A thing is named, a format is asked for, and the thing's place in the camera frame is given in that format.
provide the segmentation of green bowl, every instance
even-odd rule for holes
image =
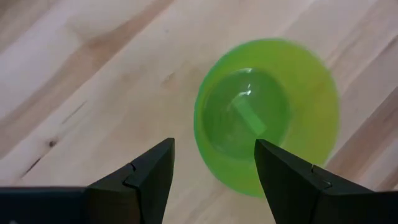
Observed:
[[[222,56],[205,77],[195,103],[195,139],[222,183],[263,197],[255,140],[322,166],[335,144],[338,112],[333,79],[314,54],[286,40],[254,40]]]

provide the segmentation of green plastic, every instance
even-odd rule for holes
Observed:
[[[205,77],[195,103],[195,139],[222,183],[263,197],[255,139],[322,166],[335,144],[338,112],[334,81],[316,56],[286,40],[254,40],[221,57]]]

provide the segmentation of plastic bowl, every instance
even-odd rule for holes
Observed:
[[[322,166],[335,144],[338,112],[335,84],[316,56],[286,40],[254,40],[222,56],[205,77],[195,103],[195,139],[217,179],[263,197],[255,140]]]

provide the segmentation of wood grain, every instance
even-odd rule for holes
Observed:
[[[265,200],[233,192],[206,168],[193,105],[230,48],[283,37],[317,54],[340,93],[327,168],[374,190],[398,188],[396,0],[0,6],[1,185],[88,185],[172,136],[164,223],[272,223]]]

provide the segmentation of table surface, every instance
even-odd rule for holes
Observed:
[[[340,94],[326,167],[398,189],[397,0],[0,2],[0,184],[88,185],[176,138],[164,223],[272,223],[216,180],[193,137],[207,71],[231,47],[282,37],[315,52]]]

